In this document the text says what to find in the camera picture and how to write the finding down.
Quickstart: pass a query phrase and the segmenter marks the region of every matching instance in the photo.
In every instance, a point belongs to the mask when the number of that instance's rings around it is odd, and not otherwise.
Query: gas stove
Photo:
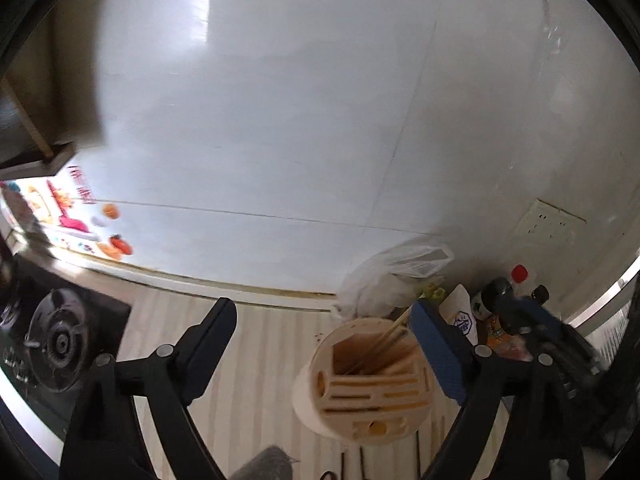
[[[0,303],[0,368],[64,440],[82,377],[98,354],[118,354],[130,306],[24,259]]]

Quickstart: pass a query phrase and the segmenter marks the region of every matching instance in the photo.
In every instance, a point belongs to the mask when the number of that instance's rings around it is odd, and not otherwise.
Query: gray cloth
[[[228,480],[292,480],[292,462],[278,446],[269,446],[233,473]]]

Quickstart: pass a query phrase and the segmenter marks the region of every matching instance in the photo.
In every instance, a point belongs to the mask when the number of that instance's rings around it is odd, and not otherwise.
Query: black stovetop
[[[64,280],[19,255],[14,260],[17,264],[14,286],[17,283],[18,289],[14,289],[12,301],[16,295],[20,297],[20,316],[10,328],[0,329],[0,368],[31,409],[64,440],[84,372],[97,355],[104,352],[113,356],[118,354],[131,308],[121,301]],[[40,301],[52,290],[59,289],[71,290],[81,301],[90,319],[91,343],[82,361],[78,380],[65,391],[55,392],[34,375],[24,340]],[[0,305],[0,312],[3,309],[4,304]]]

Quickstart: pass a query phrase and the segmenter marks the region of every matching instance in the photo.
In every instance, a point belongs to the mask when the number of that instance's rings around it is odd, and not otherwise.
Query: stove burner
[[[42,386],[53,392],[74,386],[86,361],[89,330],[84,306],[72,290],[59,288],[44,297],[24,345]]]
[[[0,312],[0,330],[10,330],[20,314],[20,300],[9,303]]]

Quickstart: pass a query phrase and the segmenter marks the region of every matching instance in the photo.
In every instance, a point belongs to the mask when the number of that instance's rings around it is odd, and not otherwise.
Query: red bottle cap
[[[528,276],[529,276],[529,272],[527,271],[527,268],[522,265],[516,265],[515,267],[513,267],[513,270],[511,271],[511,279],[515,283],[522,283],[524,280],[527,279]]]

